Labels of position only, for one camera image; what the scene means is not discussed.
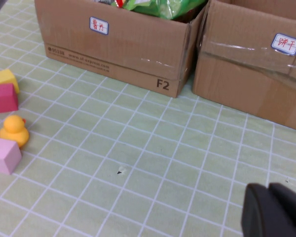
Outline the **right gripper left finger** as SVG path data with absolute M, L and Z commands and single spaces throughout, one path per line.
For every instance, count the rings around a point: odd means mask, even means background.
M 258 183 L 246 186 L 241 227 L 245 237 L 296 237 L 296 227 L 269 186 Z

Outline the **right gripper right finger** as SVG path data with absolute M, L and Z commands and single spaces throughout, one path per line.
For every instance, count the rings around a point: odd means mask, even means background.
M 296 192 L 280 183 L 271 183 L 269 190 L 277 198 L 289 219 L 296 227 Z

